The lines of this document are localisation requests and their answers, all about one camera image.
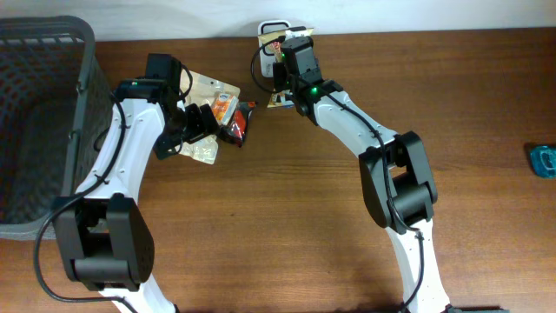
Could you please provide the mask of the yellow snack bag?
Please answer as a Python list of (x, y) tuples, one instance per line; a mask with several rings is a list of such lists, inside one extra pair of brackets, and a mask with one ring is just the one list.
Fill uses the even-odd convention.
[[(291, 27), (285, 30), (261, 34), (258, 36), (258, 40), (261, 50), (268, 46), (275, 54), (275, 63), (278, 63), (283, 59), (283, 54), (281, 53), (281, 43), (283, 41), (294, 37), (310, 37), (313, 32), (313, 28), (307, 28), (305, 26)], [(289, 90), (280, 92), (275, 92), (275, 90), (273, 90), (273, 92), (268, 102), (269, 109), (293, 108), (295, 106), (291, 100), (287, 99), (287, 96), (291, 95)]]

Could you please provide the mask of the small orange packet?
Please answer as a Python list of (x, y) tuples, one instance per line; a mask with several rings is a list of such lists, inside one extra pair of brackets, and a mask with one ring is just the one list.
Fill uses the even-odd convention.
[(239, 99), (237, 96), (229, 93), (219, 93), (211, 104), (211, 110), (215, 116), (216, 121), (225, 126), (229, 124)]

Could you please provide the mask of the beige kraft pouch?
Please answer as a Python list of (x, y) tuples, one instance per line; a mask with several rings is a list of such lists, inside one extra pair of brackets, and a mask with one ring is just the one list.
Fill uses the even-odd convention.
[(240, 88), (182, 68), (178, 108), (185, 113), (186, 126), (178, 131), (180, 155), (213, 164), (218, 151), (217, 135), (222, 124), (232, 119)]

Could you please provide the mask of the dark red black packet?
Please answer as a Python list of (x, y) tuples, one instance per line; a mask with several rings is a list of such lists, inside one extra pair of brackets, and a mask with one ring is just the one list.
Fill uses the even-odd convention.
[(220, 128), (217, 137), (225, 143), (242, 147), (247, 139), (249, 120), (257, 104), (256, 101), (239, 102), (229, 124)]

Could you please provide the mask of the teal mouthwash bottle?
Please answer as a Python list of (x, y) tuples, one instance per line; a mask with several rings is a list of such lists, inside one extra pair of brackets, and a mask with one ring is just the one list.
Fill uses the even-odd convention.
[(535, 146), (530, 152), (533, 172), (542, 178), (555, 178), (555, 148), (547, 145)]

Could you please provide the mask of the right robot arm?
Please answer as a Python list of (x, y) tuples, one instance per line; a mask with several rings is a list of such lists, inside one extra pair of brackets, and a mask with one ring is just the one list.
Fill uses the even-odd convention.
[(438, 191), (422, 140), (377, 123), (341, 85), (324, 78), (311, 37), (278, 40), (275, 88), (289, 90), (298, 113), (358, 159), (364, 204), (394, 248), (403, 284), (400, 311), (448, 311), (433, 243)]

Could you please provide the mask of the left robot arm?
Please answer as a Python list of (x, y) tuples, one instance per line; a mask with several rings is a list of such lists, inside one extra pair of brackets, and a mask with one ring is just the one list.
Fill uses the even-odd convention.
[(219, 132), (209, 105), (186, 104), (178, 59), (150, 54), (143, 76), (110, 93), (113, 115), (103, 145), (72, 196), (60, 196), (45, 221), (55, 230), (66, 276), (121, 312), (176, 312), (152, 273), (154, 239), (138, 209), (150, 154), (163, 160), (185, 143)]

